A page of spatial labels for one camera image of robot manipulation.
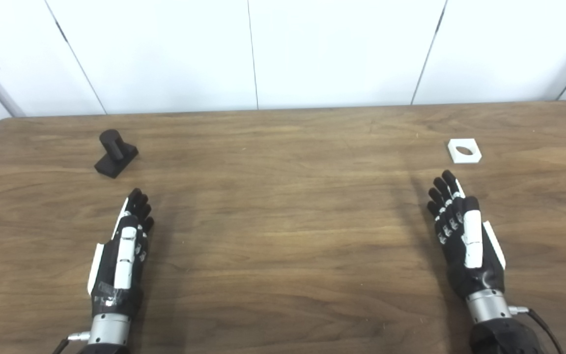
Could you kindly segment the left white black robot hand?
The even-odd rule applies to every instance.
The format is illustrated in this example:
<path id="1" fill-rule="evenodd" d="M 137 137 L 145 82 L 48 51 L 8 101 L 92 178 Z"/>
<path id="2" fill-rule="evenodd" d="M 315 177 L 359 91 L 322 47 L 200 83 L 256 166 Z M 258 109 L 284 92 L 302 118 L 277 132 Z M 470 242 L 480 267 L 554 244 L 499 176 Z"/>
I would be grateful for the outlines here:
<path id="1" fill-rule="evenodd" d="M 135 188 L 124 200 L 111 239 L 97 244 L 87 285 L 93 317 L 119 314 L 132 320 L 139 313 L 154 225 L 150 213 L 148 196 Z"/>

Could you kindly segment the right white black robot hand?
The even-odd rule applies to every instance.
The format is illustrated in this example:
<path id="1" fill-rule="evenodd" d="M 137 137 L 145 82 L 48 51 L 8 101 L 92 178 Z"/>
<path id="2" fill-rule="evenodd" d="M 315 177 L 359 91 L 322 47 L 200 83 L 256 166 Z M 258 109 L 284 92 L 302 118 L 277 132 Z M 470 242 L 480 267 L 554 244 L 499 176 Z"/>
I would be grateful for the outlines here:
<path id="1" fill-rule="evenodd" d="M 433 180 L 427 194 L 427 210 L 456 295 L 465 299 L 479 291 L 505 292 L 505 256 L 483 220 L 478 199 L 466 195 L 449 170 Z"/>

